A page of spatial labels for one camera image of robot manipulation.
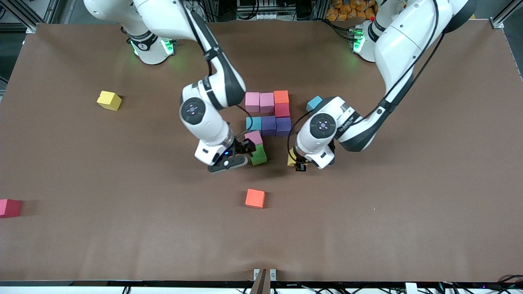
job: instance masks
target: teal cube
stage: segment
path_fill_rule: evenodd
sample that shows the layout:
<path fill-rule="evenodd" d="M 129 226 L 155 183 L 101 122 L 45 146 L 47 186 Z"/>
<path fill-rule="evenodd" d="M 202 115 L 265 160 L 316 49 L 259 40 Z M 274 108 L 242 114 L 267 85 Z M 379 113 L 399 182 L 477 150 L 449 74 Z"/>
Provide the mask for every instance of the teal cube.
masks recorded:
<path fill-rule="evenodd" d="M 312 99 L 311 101 L 309 101 L 309 103 L 307 103 L 307 112 L 316 108 L 316 106 L 318 106 L 318 104 L 320 104 L 321 101 L 322 101 L 322 98 L 320 96 L 314 97 L 314 99 Z"/>
<path fill-rule="evenodd" d="M 245 128 L 248 129 L 250 126 L 251 126 L 251 123 L 252 123 L 252 127 L 251 127 L 251 131 L 262 131 L 262 117 L 253 117 L 252 120 L 250 117 L 247 117 L 247 120 L 246 120 L 246 123 L 245 123 Z"/>

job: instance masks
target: pink cube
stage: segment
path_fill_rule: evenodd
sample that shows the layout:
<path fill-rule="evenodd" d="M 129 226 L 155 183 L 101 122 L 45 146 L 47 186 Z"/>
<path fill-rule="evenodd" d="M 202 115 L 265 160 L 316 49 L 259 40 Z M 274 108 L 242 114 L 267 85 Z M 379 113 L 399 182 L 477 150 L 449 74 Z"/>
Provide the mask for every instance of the pink cube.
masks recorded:
<path fill-rule="evenodd" d="M 251 140 L 255 145 L 263 144 L 262 135 L 259 131 L 249 132 L 245 134 L 245 138 Z"/>
<path fill-rule="evenodd" d="M 290 117 L 291 112 L 289 110 L 288 103 L 276 103 L 274 105 L 274 114 L 276 117 Z"/>
<path fill-rule="evenodd" d="M 0 199 L 0 219 L 14 218 L 20 215 L 22 201 Z"/>
<path fill-rule="evenodd" d="M 274 112 L 274 93 L 260 93 L 260 112 L 264 114 Z"/>
<path fill-rule="evenodd" d="M 245 110 L 248 112 L 260 112 L 260 93 L 245 93 Z"/>

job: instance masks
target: green indicator light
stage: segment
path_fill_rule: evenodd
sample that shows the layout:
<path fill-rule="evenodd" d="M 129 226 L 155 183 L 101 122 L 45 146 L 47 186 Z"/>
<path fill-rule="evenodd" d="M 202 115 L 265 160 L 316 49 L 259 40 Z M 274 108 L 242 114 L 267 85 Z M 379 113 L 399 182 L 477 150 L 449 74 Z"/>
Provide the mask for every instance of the green indicator light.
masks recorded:
<path fill-rule="evenodd" d="M 168 55 L 173 54 L 173 45 L 172 45 L 171 41 L 162 40 L 162 46 L 165 49 L 165 53 L 167 53 Z"/>
<path fill-rule="evenodd" d="M 365 36 L 361 36 L 361 38 L 354 43 L 354 51 L 360 52 L 361 47 L 363 46 L 363 43 L 365 43 Z"/>

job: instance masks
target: cube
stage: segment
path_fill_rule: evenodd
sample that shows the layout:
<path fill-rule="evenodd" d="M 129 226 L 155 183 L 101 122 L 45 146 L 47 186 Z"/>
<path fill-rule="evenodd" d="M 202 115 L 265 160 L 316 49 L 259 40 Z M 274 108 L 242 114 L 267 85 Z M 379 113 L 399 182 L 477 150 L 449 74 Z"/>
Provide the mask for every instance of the cube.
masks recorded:
<path fill-rule="evenodd" d="M 258 131 L 258 130 L 245 134 L 245 138 L 249 139 L 255 145 L 263 144 L 262 135 L 260 134 L 260 131 Z"/>
<path fill-rule="evenodd" d="M 245 93 L 245 110 L 248 112 L 260 112 L 260 93 Z"/>
<path fill-rule="evenodd" d="M 289 103 L 289 91 L 274 91 L 274 104 Z"/>
<path fill-rule="evenodd" d="M 247 198 L 245 199 L 245 206 L 262 209 L 264 201 L 265 192 L 254 189 L 247 189 Z"/>
<path fill-rule="evenodd" d="M 291 148 L 291 150 L 289 150 L 289 152 L 291 153 L 291 155 L 287 154 L 287 166 L 296 166 L 296 160 L 294 160 L 296 158 L 296 154 L 294 153 L 294 148 Z"/>
<path fill-rule="evenodd" d="M 265 154 L 265 149 L 263 144 L 256 145 L 256 151 L 251 155 L 251 163 L 254 165 L 262 164 L 267 162 L 267 154 Z"/>
<path fill-rule="evenodd" d="M 316 106 L 318 106 L 318 104 L 320 104 L 321 101 L 322 101 L 322 98 L 320 96 L 314 97 L 311 101 L 309 101 L 309 103 L 307 103 L 307 108 L 306 108 L 307 112 L 316 108 Z"/>
<path fill-rule="evenodd" d="M 274 112 L 274 94 L 260 93 L 260 112 L 271 114 Z"/>
<path fill-rule="evenodd" d="M 102 91 L 96 102 L 105 109 L 117 111 L 122 103 L 122 98 L 113 92 Z"/>
<path fill-rule="evenodd" d="M 249 127 L 251 127 L 249 129 L 249 131 L 261 131 L 262 130 L 262 118 L 261 117 L 253 117 L 252 120 L 250 117 L 247 118 L 247 120 L 245 121 L 245 128 L 246 129 L 249 129 Z"/>
<path fill-rule="evenodd" d="M 0 219 L 14 218 L 20 215 L 22 201 L 0 199 Z"/>
<path fill-rule="evenodd" d="M 292 123 L 290 117 L 276 118 L 276 136 L 287 137 L 291 131 Z"/>
<path fill-rule="evenodd" d="M 261 134 L 264 136 L 276 135 L 276 117 L 262 116 L 261 117 Z"/>
<path fill-rule="evenodd" d="M 274 114 L 276 117 L 290 117 L 291 112 L 288 103 L 276 103 L 274 104 Z"/>

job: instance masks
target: metal bracket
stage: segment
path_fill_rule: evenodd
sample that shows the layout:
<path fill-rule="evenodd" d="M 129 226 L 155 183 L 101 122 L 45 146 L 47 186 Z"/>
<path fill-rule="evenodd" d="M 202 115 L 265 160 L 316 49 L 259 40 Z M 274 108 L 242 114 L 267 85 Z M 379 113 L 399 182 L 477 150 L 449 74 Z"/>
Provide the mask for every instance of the metal bracket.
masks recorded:
<path fill-rule="evenodd" d="M 254 269 L 254 278 L 253 278 L 253 280 L 256 280 L 256 277 L 258 276 L 259 272 L 260 272 L 259 268 L 255 268 Z M 275 268 L 270 269 L 269 273 L 270 273 L 270 280 L 271 281 L 276 281 L 276 269 Z"/>
<path fill-rule="evenodd" d="M 491 26 L 493 29 L 502 29 L 505 26 L 503 22 L 517 9 L 521 8 L 523 0 L 512 0 L 510 3 L 503 8 L 495 17 L 490 18 Z"/>
<path fill-rule="evenodd" d="M 251 289 L 252 294 L 270 294 L 270 273 L 269 270 L 259 269 L 256 279 L 254 280 L 253 287 Z"/>
<path fill-rule="evenodd" d="M 490 21 L 490 23 L 491 23 L 491 27 L 492 27 L 493 29 L 503 29 L 503 28 L 505 28 L 505 25 L 503 25 L 502 22 L 495 23 L 495 22 L 494 22 L 494 18 L 493 18 L 492 16 L 489 18 L 489 21 Z"/>

